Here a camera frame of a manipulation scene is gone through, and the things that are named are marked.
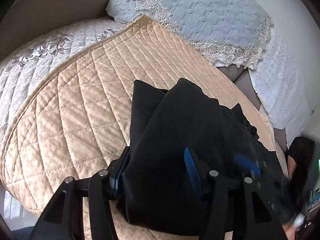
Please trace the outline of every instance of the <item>beige quilted blanket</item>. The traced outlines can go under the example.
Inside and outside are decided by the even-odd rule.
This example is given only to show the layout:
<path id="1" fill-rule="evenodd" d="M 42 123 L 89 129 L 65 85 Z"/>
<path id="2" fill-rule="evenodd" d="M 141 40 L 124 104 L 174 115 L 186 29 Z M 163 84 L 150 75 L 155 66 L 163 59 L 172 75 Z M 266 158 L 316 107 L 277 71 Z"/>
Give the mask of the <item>beige quilted blanket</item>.
<path id="1" fill-rule="evenodd" d="M 39 216 L 62 180 L 106 168 L 129 142 L 133 81 L 170 89 L 189 79 L 221 105 L 238 102 L 260 141 L 273 151 L 271 125 L 241 91 L 186 41 L 142 16 L 122 31 L 65 60 L 16 113 L 0 153 L 1 181 Z M 84 230 L 90 238 L 85 205 Z M 196 239 L 127 224 L 111 203 L 120 240 Z"/>

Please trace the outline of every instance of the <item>folded black garment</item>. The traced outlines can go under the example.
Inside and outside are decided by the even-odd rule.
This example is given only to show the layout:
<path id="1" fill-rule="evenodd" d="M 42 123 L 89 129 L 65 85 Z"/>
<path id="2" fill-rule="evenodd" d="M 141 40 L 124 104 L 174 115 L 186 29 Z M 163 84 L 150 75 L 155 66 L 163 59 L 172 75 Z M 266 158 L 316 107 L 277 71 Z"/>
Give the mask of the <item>folded black garment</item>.
<path id="1" fill-rule="evenodd" d="M 265 162 L 268 171 L 281 179 L 275 152 L 268 151 L 258 138 L 239 104 L 233 109 L 220 106 L 186 79 L 179 79 L 169 91 L 135 81 L 130 162 L 123 174 L 125 199 L 119 210 L 131 224 L 199 235 L 208 203 L 192 190 L 185 148 L 193 149 L 210 169 L 229 178 L 242 179 L 245 172 L 233 162 L 237 153 Z"/>

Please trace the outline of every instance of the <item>pillow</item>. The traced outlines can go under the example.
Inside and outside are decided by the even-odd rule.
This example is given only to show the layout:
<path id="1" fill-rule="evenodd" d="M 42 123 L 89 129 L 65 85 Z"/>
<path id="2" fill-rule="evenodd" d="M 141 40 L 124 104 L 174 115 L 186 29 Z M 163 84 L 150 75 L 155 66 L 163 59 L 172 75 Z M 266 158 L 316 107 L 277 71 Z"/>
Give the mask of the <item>pillow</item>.
<path id="1" fill-rule="evenodd" d="M 75 22 L 20 46 L 0 61 L 0 144 L 18 108 L 51 70 L 124 27 L 106 17 Z"/>
<path id="2" fill-rule="evenodd" d="M 184 37 L 210 65 L 255 69 L 272 23 L 254 0 L 110 0 L 117 22 L 146 14 Z"/>

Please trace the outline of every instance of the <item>white lace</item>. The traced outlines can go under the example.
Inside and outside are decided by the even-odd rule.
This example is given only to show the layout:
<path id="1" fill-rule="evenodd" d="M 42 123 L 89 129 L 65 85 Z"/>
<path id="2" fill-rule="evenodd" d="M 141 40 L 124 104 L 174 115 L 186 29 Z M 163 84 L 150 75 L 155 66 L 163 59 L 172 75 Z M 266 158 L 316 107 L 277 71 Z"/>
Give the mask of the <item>white lace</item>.
<path id="1" fill-rule="evenodd" d="M 153 18 L 160 24 L 164 25 L 169 31 L 180 35 L 181 27 L 179 24 L 171 20 L 171 11 L 162 6 L 162 0 L 136 0 L 139 1 L 136 11 L 144 10 L 144 14 Z M 207 42 L 199 42 L 187 40 L 197 51 L 199 51 L 212 66 L 219 61 L 226 66 L 235 64 L 237 67 L 243 65 L 245 68 L 256 69 L 257 62 L 262 59 L 262 52 L 266 49 L 267 43 L 270 40 L 270 30 L 273 27 L 271 19 L 268 16 L 258 37 L 258 40 L 253 48 L 243 49 L 235 47 L 232 44 L 219 44 L 215 40 Z"/>

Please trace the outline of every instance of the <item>metal screw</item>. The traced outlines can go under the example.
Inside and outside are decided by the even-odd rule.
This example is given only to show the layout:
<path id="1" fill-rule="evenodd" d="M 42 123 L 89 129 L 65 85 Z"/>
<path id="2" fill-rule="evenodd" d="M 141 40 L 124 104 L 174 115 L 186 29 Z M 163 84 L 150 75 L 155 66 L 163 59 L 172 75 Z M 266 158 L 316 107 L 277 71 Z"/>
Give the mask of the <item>metal screw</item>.
<path id="1" fill-rule="evenodd" d="M 65 183 L 70 183 L 70 182 L 72 182 L 72 181 L 73 181 L 73 177 L 72 177 L 72 176 L 66 177 L 66 178 L 64 179 L 64 182 L 65 182 Z"/>
<path id="2" fill-rule="evenodd" d="M 209 175 L 212 177 L 217 177 L 219 175 L 219 173 L 215 170 L 209 171 Z"/>
<path id="3" fill-rule="evenodd" d="M 249 178 L 249 177 L 245 177 L 245 178 L 244 178 L 244 182 L 245 182 L 245 183 L 248 183 L 248 184 L 251 184 L 251 183 L 252 183 L 252 179 Z"/>
<path id="4" fill-rule="evenodd" d="M 101 171 L 99 171 L 99 175 L 101 177 L 106 176 L 106 175 L 108 175 L 108 171 L 107 170 L 101 170 Z"/>

